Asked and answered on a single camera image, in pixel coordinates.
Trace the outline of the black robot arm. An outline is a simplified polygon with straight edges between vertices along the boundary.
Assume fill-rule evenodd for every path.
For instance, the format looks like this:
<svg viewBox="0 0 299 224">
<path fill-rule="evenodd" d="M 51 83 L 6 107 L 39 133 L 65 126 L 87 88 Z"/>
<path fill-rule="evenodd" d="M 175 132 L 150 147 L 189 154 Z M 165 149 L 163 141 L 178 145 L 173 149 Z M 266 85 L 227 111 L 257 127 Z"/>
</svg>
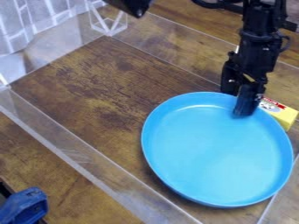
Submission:
<svg viewBox="0 0 299 224">
<path fill-rule="evenodd" d="M 265 0 L 191 1 L 207 9 L 226 9 L 244 3 L 241 41 L 238 50 L 229 52 L 222 68 L 221 92 L 238 97 L 234 115 L 252 116 L 268 90 L 268 74 L 276 70 L 280 54 L 292 43 L 290 37 L 280 31 L 286 26 L 286 0 L 273 3 Z"/>
</svg>

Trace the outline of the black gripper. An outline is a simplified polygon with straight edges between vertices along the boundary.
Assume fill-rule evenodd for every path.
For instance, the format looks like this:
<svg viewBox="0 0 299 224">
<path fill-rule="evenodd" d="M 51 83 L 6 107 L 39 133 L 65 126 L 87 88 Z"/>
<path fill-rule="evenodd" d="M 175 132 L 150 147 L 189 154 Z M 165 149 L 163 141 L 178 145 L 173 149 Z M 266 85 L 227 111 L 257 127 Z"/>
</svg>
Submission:
<svg viewBox="0 0 299 224">
<path fill-rule="evenodd" d="M 234 115 L 252 116 L 266 92 L 268 73 L 274 71 L 278 56 L 285 50 L 284 35 L 276 32 L 258 36 L 249 31 L 241 31 L 239 34 L 238 51 L 229 52 L 222 69 L 221 92 L 238 95 Z M 254 79 L 254 83 L 246 84 L 249 80 L 245 74 Z"/>
</svg>

